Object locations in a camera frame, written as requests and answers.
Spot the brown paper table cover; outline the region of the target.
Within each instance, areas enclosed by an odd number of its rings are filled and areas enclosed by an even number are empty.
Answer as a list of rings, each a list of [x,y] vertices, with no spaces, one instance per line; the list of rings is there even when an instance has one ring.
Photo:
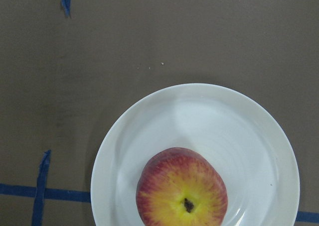
[[[0,0],[0,223],[93,226],[91,178],[118,118],[159,90],[239,92],[278,123],[300,178],[298,226],[319,214],[319,0]]]

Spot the red yellow apple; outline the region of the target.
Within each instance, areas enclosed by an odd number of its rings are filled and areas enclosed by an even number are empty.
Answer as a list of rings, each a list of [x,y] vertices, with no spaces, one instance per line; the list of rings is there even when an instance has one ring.
[[[174,147],[146,163],[136,204],[146,226],[219,226],[228,197],[222,178],[205,158]]]

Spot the white round plate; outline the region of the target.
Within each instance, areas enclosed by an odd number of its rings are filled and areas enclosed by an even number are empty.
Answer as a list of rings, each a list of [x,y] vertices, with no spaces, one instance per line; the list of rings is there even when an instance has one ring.
[[[182,84],[154,92],[126,110],[97,153],[91,206],[98,226],[140,226],[135,194],[145,164],[184,147],[223,179],[225,226],[292,226],[300,178],[290,142],[259,104],[234,90]]]

